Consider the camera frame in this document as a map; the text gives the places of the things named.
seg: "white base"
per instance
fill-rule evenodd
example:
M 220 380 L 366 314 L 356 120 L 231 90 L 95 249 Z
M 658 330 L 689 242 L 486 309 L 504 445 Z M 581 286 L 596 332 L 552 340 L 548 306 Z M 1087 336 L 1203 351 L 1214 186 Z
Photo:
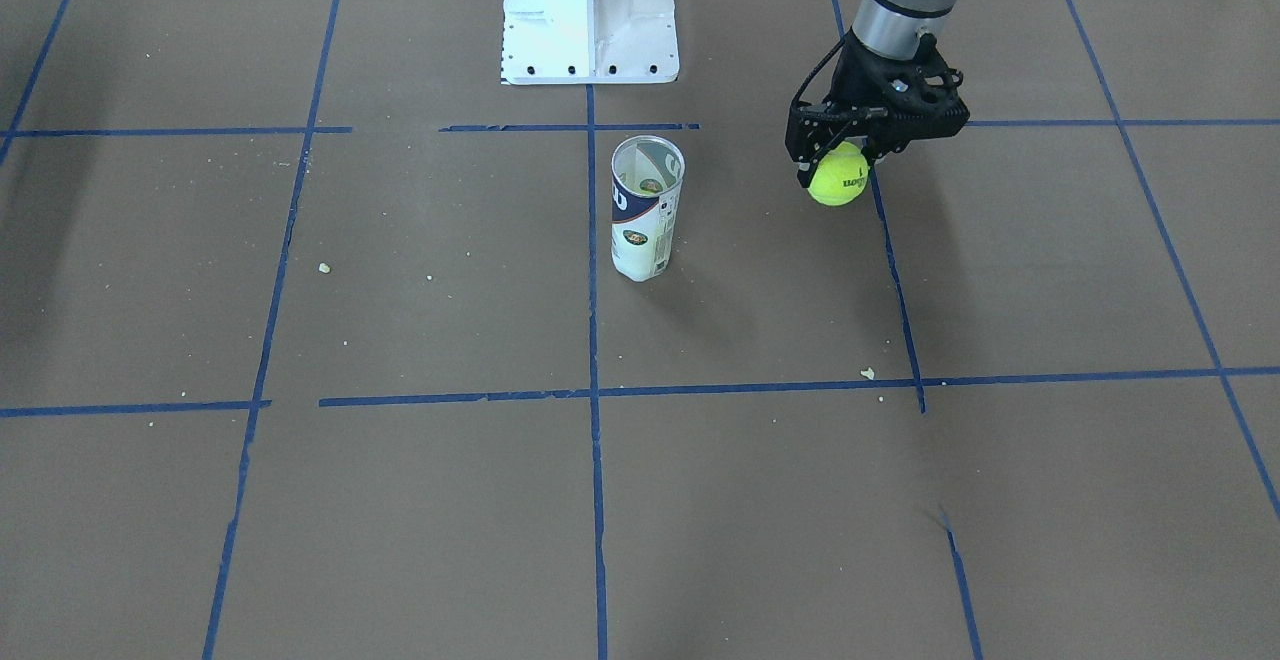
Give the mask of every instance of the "white base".
M 503 83 L 636 84 L 676 81 L 680 52 L 673 14 L 632 17 L 626 26 L 607 28 L 607 36 L 595 37 L 595 0 L 582 1 L 586 3 L 586 13 L 581 17 L 588 18 L 588 27 L 571 28 L 568 33 L 549 13 L 540 17 L 504 13 Z

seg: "cylindrical container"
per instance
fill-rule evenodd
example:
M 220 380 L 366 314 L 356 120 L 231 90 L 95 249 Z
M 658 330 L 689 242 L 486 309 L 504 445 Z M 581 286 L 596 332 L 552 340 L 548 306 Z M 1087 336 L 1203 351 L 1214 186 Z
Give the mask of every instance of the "cylindrical container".
M 667 139 L 630 137 L 613 151 L 613 267 L 635 281 L 667 269 L 685 156 Z

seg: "yellow-green tennis ball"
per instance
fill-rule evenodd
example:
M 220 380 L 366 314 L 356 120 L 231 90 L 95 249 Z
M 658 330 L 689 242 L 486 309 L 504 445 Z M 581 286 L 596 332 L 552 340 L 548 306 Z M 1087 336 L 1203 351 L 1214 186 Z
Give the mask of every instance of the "yellow-green tennis ball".
M 813 182 L 809 183 L 809 194 L 823 205 L 851 203 L 867 189 L 868 177 L 870 169 L 863 151 L 852 142 L 841 142 L 818 162 Z

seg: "white plastic bracket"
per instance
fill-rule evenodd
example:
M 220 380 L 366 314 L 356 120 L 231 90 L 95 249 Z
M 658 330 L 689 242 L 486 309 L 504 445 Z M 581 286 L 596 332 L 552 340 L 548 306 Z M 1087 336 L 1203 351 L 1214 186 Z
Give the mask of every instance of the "white plastic bracket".
M 675 0 L 503 0 L 511 84 L 676 81 Z

